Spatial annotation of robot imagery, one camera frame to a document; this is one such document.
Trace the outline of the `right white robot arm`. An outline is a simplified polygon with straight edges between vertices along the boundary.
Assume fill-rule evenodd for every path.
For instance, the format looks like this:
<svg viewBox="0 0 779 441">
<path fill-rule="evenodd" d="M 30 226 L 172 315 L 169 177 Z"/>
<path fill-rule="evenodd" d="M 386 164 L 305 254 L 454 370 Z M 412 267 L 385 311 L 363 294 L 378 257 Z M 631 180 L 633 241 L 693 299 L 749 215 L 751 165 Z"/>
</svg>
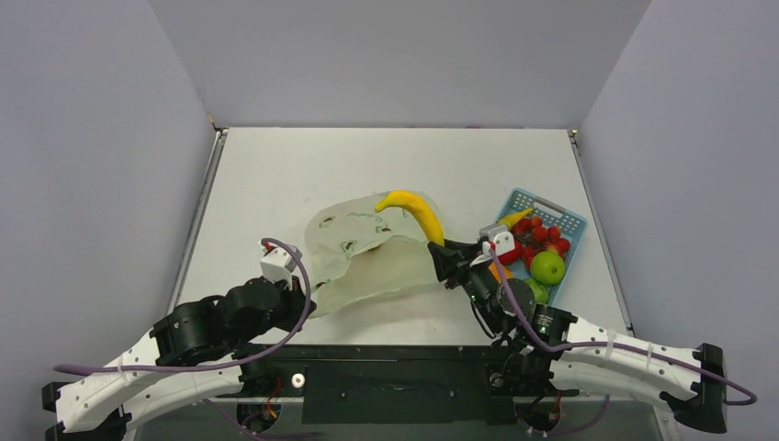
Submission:
<svg viewBox="0 0 779 441">
<path fill-rule="evenodd" d="M 504 364 L 531 392 L 594 391 L 672 413 L 688 428 L 727 432 L 724 351 L 703 343 L 677 348 L 639 340 L 537 302 L 530 285 L 492 268 L 490 244 L 429 243 L 436 277 L 463 288 L 472 309 L 506 345 Z"/>
</svg>

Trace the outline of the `pale green plastic bag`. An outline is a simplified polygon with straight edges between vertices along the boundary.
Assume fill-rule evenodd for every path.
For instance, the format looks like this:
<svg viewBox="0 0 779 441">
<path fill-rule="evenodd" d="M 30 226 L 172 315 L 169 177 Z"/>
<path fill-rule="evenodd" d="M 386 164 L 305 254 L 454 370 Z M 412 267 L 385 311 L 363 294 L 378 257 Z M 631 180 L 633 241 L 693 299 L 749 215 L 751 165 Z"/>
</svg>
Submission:
<svg viewBox="0 0 779 441">
<path fill-rule="evenodd" d="M 376 206 L 387 192 L 317 212 L 304 231 L 304 254 L 321 318 L 376 297 L 438 283 L 423 229 L 406 209 Z"/>
</svg>

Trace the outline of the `green fake apple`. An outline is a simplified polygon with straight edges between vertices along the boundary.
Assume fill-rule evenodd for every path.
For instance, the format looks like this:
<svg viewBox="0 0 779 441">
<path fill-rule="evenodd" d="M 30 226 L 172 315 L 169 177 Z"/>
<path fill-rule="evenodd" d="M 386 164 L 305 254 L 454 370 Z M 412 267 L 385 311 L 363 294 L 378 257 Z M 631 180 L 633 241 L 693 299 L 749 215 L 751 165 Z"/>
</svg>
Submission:
<svg viewBox="0 0 779 441">
<path fill-rule="evenodd" d="M 537 282 L 553 286 L 563 280 L 567 273 L 567 265 L 559 254 L 544 251 L 532 258 L 529 271 L 531 277 Z"/>
</svg>

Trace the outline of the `red fake apple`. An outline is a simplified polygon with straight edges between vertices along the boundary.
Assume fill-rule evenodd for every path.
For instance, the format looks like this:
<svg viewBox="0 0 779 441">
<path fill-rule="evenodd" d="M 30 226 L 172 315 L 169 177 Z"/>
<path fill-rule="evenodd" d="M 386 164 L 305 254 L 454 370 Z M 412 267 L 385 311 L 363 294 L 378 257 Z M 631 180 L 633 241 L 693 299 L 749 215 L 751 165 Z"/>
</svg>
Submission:
<svg viewBox="0 0 779 441">
<path fill-rule="evenodd" d="M 504 266 L 510 266 L 513 263 L 521 260 L 523 255 L 524 251 L 522 244 L 519 241 L 514 240 L 514 249 L 505 254 L 501 254 L 499 256 L 499 261 Z"/>
</svg>

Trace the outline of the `yellow fake banana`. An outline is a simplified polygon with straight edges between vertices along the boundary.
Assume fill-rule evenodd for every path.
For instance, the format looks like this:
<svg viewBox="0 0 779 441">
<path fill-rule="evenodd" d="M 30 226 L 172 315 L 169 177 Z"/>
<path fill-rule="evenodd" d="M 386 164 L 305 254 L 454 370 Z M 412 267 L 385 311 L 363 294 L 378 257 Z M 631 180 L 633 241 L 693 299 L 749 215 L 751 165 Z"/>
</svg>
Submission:
<svg viewBox="0 0 779 441">
<path fill-rule="evenodd" d="M 427 241 L 439 246 L 445 245 L 442 224 L 431 206 L 417 193 L 405 189 L 391 190 L 374 206 L 375 212 L 388 208 L 400 208 L 408 211 L 422 229 Z"/>
</svg>

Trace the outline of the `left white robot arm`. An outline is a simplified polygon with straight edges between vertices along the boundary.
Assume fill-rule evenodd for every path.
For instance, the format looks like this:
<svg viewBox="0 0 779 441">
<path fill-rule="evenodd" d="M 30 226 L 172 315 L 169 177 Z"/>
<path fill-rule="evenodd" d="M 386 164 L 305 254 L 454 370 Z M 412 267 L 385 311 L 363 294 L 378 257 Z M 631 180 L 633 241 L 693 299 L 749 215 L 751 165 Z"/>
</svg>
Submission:
<svg viewBox="0 0 779 441">
<path fill-rule="evenodd" d="M 41 390 L 55 414 L 47 440 L 121 440 L 152 419 L 188 404 L 273 386 L 271 350 L 252 340 L 272 329 L 296 334 L 316 309 L 297 277 L 253 278 L 176 306 L 105 367 L 76 367 L 77 380 Z"/>
</svg>

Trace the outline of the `small green fake fruit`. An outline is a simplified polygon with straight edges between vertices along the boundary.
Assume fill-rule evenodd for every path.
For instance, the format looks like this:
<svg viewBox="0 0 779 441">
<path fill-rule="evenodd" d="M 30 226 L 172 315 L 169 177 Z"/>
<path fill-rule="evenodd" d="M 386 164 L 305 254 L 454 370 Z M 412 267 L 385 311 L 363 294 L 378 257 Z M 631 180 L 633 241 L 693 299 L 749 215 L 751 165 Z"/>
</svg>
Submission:
<svg viewBox="0 0 779 441">
<path fill-rule="evenodd" d="M 532 277 L 526 278 L 524 282 L 528 287 L 530 287 L 536 303 L 540 303 L 540 304 L 549 303 L 550 295 L 548 292 L 548 288 L 544 284 L 538 282 L 536 279 Z"/>
</svg>

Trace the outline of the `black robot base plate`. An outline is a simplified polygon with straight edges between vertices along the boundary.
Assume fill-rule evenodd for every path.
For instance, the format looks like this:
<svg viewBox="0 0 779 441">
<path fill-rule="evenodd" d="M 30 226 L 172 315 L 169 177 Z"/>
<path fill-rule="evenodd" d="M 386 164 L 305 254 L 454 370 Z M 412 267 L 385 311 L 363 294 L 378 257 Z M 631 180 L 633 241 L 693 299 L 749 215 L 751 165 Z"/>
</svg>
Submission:
<svg viewBox="0 0 779 441">
<path fill-rule="evenodd" d="M 553 398 L 549 358 L 489 345 L 285 345 L 239 367 L 234 397 L 298 399 L 303 424 L 513 424 Z"/>
</svg>

